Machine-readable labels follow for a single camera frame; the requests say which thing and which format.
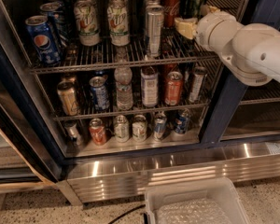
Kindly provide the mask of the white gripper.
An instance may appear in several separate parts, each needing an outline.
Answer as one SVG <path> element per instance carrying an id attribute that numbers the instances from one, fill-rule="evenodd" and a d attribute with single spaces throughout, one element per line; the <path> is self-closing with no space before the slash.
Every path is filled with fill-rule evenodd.
<path id="1" fill-rule="evenodd" d="M 233 40 L 243 25 L 230 13 L 219 11 L 218 7 L 202 5 L 197 18 L 175 18 L 175 29 L 185 38 L 196 42 L 208 51 L 220 53 Z"/>

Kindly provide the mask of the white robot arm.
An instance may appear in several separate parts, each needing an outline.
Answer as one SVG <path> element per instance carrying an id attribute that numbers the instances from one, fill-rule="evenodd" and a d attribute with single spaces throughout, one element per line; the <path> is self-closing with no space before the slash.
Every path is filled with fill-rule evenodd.
<path id="1" fill-rule="evenodd" d="M 175 19 L 176 30 L 213 51 L 244 84 L 280 83 L 280 32 L 262 23 L 242 25 L 231 14 L 204 6 L 201 19 Z"/>

